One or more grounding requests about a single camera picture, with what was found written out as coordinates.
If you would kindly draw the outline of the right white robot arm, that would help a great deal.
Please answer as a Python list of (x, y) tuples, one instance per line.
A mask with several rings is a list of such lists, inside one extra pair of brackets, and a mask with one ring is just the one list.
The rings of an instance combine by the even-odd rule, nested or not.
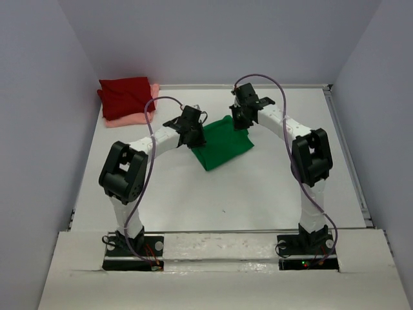
[(279, 108), (275, 101), (259, 98), (250, 83), (235, 86), (232, 111), (236, 130), (257, 124), (284, 141), (293, 177), (300, 186), (301, 217), (296, 235), (283, 236), (286, 250), (312, 253), (330, 239), (325, 218), (325, 181), (333, 167), (328, 134), (323, 129), (310, 129), (287, 116), (287, 103)]

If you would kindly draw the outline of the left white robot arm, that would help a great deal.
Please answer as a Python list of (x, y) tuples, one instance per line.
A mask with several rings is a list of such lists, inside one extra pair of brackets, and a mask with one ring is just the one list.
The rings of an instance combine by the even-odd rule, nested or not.
[(139, 218), (138, 203), (148, 187), (154, 160), (182, 145), (189, 149), (205, 145), (202, 117), (207, 113), (196, 106), (185, 106), (180, 116), (167, 121), (148, 137), (131, 143), (115, 142), (99, 176), (99, 185), (114, 208), (116, 246), (135, 255), (142, 250), (145, 228)]

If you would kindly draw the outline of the green t-shirt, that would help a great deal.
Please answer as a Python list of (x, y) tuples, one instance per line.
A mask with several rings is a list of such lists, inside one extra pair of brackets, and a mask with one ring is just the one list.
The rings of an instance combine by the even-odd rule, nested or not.
[(192, 149), (192, 153), (207, 171), (212, 171), (248, 152), (254, 144), (248, 130), (234, 130), (232, 117), (227, 115), (204, 128), (206, 143)]

